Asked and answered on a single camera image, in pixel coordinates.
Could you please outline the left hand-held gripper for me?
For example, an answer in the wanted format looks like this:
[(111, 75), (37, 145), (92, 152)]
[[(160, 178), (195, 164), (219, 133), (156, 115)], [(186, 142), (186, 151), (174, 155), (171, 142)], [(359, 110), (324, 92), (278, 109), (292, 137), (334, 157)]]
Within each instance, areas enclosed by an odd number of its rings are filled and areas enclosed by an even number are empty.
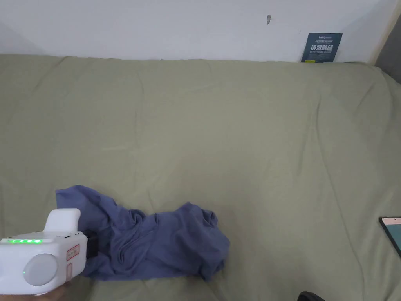
[(80, 275), (98, 254), (98, 238), (79, 231), (77, 208), (52, 210), (43, 231), (2, 238), (0, 293), (46, 294)]

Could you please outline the person's left hand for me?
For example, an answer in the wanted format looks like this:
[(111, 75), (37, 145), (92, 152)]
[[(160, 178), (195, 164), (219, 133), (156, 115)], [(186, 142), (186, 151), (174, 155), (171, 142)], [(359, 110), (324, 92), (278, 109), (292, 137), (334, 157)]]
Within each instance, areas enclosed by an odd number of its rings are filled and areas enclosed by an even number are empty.
[(29, 301), (59, 301), (65, 294), (66, 291), (70, 288), (71, 282), (67, 282), (62, 286), (54, 289), (51, 292), (47, 292), (45, 294), (34, 295), (29, 297)]

